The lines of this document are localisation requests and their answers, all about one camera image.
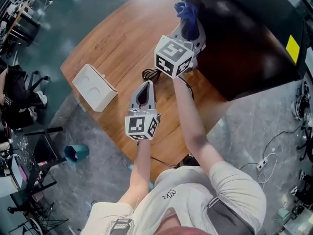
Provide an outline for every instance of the concrete floor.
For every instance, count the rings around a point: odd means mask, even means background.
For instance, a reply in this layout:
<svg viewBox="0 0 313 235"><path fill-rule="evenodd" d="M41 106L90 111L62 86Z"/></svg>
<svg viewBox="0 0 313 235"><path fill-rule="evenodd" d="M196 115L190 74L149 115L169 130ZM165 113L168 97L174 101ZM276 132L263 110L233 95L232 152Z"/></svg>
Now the concrete floor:
<svg viewBox="0 0 313 235"><path fill-rule="evenodd" d="M272 137L301 125L293 118L290 108L298 84L292 82L236 100L207 135L209 141L225 160L237 168L247 163L258 163ZM54 139L60 153L67 144L85 143L90 148L90 155L77 165L65 163L53 168L51 175L58 184L45 190L45 199L49 203L57 203L56 217L69 218L68 225L81 230L92 201L117 201L123 195L129 183L131 162L79 105L73 94L67 97L53 118L51 126L57 125L64 127L64 131ZM303 135L300 129L294 134L282 134L266 149L266 155L277 153L278 162L273 176L264 186L267 214L259 234L272 235L281 228L276 213L282 207L292 210L294 203L290 190L298 185L300 169L307 174L312 173L308 158L299 161L304 150L296 150L297 145L305 142ZM275 157L269 157L268 165L262 171L267 178L274 162ZM258 180L255 165L247 165L243 171ZM62 233L68 228L63 225L60 229Z"/></svg>
<svg viewBox="0 0 313 235"><path fill-rule="evenodd" d="M51 77L45 87L49 104L41 124L47 126L52 120L51 125L63 125L64 131L55 137L59 152L66 144L73 143L86 143L90 148L88 159L81 163L53 168L51 175L58 184L44 191L45 199L56 203L53 215L67 217L72 228L83 229L93 200L116 201L126 190L131 162L78 105L60 66L99 22L128 0L53 1L40 20L42 28L34 43L19 51L19 62L28 72L39 70L42 75ZM238 168L259 162L265 145L273 136L282 130L294 130L300 124L290 111L296 86L296 82L289 83L236 100L208 134L209 140ZM267 149L267 154L275 150L278 163L264 187L268 211L262 234L271 235L278 230L280 225L275 221L275 214L279 208L283 205L288 210L292 208L289 191L296 185L299 169L303 167L298 161L300 153L295 150L301 142L299 131L280 136ZM264 170L267 176L271 173L273 160L272 157ZM253 165L246 166L244 171L257 180ZM68 227L63 225L58 233L67 231Z"/></svg>

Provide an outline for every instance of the wooden table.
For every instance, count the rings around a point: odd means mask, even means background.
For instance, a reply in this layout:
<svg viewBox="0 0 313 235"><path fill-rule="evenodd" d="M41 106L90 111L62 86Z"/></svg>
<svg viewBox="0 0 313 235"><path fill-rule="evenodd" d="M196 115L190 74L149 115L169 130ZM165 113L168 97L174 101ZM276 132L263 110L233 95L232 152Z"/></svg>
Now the wooden table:
<svg viewBox="0 0 313 235"><path fill-rule="evenodd" d="M179 24L174 9L178 1L130 0L105 18L61 66L64 76L88 112L132 161L136 157L137 145L125 135L125 116L128 115L131 95L143 83L142 71L154 67L154 49L162 34L170 35ZM94 112L72 83L86 63L104 74L118 91L102 113ZM186 78L209 132L225 114L229 103L197 70ZM162 117L152 141L152 156L176 165L188 154L188 150L179 124L172 79L162 74L155 84L155 93L156 108ZM165 165L151 160L151 179L155 180L166 169Z"/></svg>

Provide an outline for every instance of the black surface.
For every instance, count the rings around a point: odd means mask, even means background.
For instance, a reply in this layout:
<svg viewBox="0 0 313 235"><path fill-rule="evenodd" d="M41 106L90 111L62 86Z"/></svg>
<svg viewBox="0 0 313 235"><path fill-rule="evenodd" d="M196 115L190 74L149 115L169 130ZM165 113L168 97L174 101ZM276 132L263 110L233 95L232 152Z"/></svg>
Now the black surface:
<svg viewBox="0 0 313 235"><path fill-rule="evenodd" d="M62 130L61 127L51 129L52 132L60 130ZM39 184L37 186L41 186L52 166L64 162L65 159L61 158L53 149L48 132L44 130L30 134L24 134L23 131L15 131L12 137L13 145L18 147L14 153L20 156L20 158L16 158L16 160L27 176L27 183L23 182L20 190L26 190L25 194L27 196L34 191L34 185L40 172L42 172L42 178L38 180Z"/></svg>
<svg viewBox="0 0 313 235"><path fill-rule="evenodd" d="M198 70L227 100L304 76L307 29L288 0L186 1L206 33ZM290 35L300 46L297 63L286 51Z"/></svg>

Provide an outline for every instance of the shoe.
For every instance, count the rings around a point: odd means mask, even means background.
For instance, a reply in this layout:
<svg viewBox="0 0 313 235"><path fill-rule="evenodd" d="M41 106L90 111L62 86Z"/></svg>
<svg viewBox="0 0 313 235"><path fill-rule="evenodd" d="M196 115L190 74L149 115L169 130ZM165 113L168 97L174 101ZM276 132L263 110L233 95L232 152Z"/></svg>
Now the shoe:
<svg viewBox="0 0 313 235"><path fill-rule="evenodd" d="M43 94L42 91L37 91L36 92L41 100L41 102L44 104L44 107L47 105L48 103L48 99L47 99L47 96Z"/></svg>
<svg viewBox="0 0 313 235"><path fill-rule="evenodd" d="M37 122L38 115L37 115L37 113L35 112L35 107L34 107L34 106L31 106L31 107L28 108L28 110L29 110L31 119L32 119L34 122Z"/></svg>

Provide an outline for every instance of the person's leg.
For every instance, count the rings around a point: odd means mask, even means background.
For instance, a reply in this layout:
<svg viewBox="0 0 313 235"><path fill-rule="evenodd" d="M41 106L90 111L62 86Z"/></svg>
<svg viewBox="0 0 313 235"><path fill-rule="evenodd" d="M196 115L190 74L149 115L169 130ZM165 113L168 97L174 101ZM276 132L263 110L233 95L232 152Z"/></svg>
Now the person's leg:
<svg viewBox="0 0 313 235"><path fill-rule="evenodd" d="M218 198L257 233L266 213L266 198L258 183L225 161L212 166L209 178Z"/></svg>
<svg viewBox="0 0 313 235"><path fill-rule="evenodd" d="M6 93L13 101L12 106L19 109L29 108L31 106L44 108L47 104L47 97L41 91L34 93L25 89L25 83L22 77L12 86L8 87Z"/></svg>
<svg viewBox="0 0 313 235"><path fill-rule="evenodd" d="M44 108L47 105L47 97L42 91L32 92L27 91L26 105L28 107L35 106L36 108Z"/></svg>
<svg viewBox="0 0 313 235"><path fill-rule="evenodd" d="M12 110L11 107L8 107L6 110L3 111L2 116L4 121L12 130L24 128L34 123L34 120L32 119L30 111L28 109L23 112L18 112Z"/></svg>

